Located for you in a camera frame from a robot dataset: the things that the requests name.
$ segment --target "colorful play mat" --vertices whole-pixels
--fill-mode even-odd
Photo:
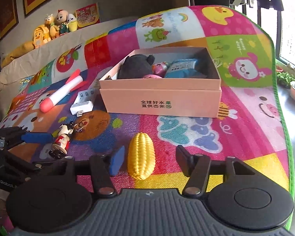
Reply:
[[[222,78],[218,118],[107,113],[99,91],[92,112],[82,117],[71,115],[69,108],[78,91],[99,88],[98,79],[131,51],[158,46],[208,48]],[[40,102],[63,86],[78,68],[89,84],[42,113]],[[145,132],[153,140],[153,174],[136,180],[124,165],[112,178],[117,190],[175,187],[181,191],[188,178],[175,161],[175,147],[183,145],[192,154],[206,154],[211,159],[235,156],[294,196],[293,156],[277,95],[273,42],[257,25],[230,8],[192,6],[163,11],[73,47],[30,80],[13,99],[0,128],[21,126],[56,136],[59,126],[71,120],[85,125],[68,151],[77,160],[122,145],[127,148],[137,132]],[[11,152],[29,162],[48,161],[50,146],[23,144]],[[92,191],[90,177],[79,176],[78,182]],[[208,191],[221,182],[222,176],[210,176]]]

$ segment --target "black circular disc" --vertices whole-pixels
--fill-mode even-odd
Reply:
[[[42,176],[13,190],[6,201],[6,210],[14,226],[44,233],[72,225],[91,205],[91,194],[83,186],[65,176]]]
[[[264,176],[235,176],[214,187],[208,208],[221,221],[246,230],[283,225],[293,211],[288,191]]]

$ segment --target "sofa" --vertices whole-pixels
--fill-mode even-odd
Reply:
[[[137,19],[120,18],[91,25],[65,34],[13,60],[0,72],[0,121],[9,110],[12,99],[19,93],[21,79],[35,75],[41,68],[70,48]]]

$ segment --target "black gripper pad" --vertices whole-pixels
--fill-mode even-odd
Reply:
[[[216,221],[201,201],[177,189],[123,189],[101,199],[79,224],[59,232],[31,233],[16,228],[11,236],[291,236],[284,228],[236,231]]]

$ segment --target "keychain figurine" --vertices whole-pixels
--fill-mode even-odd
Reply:
[[[62,124],[59,127],[59,132],[56,140],[51,145],[49,155],[54,159],[61,159],[67,156],[67,150],[71,141],[71,136],[74,132],[73,121],[67,124]]]

